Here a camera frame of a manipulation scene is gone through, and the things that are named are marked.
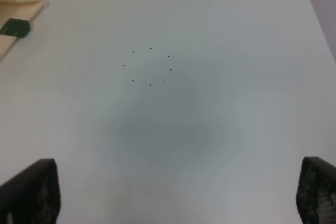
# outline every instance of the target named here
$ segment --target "table surface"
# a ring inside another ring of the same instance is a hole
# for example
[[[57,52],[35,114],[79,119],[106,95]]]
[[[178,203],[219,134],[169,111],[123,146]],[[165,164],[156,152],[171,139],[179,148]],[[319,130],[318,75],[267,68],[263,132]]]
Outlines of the table surface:
[[[55,158],[59,223],[301,223],[303,157],[336,163],[309,0],[48,1],[0,62],[1,182]]]

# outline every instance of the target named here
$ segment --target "white table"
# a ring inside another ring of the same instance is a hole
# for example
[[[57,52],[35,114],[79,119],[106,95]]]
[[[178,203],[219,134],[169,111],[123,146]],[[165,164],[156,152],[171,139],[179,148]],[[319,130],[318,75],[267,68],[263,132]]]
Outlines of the white table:
[[[301,160],[336,163],[309,0],[48,1],[0,62],[1,182],[54,157],[59,223],[301,223]]]

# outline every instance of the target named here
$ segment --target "black object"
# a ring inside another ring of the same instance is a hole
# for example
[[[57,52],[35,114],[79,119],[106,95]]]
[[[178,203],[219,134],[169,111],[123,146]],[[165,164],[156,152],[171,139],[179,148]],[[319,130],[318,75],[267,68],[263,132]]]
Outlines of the black object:
[[[54,159],[40,159],[0,187],[1,224],[55,224],[60,205]]]
[[[30,32],[30,23],[27,20],[10,18],[0,30],[1,35],[24,38]]]
[[[335,224],[336,167],[318,157],[305,157],[296,204],[303,224]]]

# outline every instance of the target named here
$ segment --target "wall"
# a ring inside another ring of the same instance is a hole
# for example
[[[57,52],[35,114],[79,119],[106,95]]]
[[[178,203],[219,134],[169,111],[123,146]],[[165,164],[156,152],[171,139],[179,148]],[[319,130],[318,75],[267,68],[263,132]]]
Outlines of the wall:
[[[311,2],[336,59],[336,0],[311,0]]]

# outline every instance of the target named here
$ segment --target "beige cloth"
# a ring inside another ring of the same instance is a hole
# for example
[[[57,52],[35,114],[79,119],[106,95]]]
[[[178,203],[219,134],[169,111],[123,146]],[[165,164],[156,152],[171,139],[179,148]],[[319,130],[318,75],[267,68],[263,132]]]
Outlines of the beige cloth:
[[[10,18],[32,20],[46,5],[44,0],[0,0],[0,28]],[[16,37],[0,35],[0,60],[10,50]]]

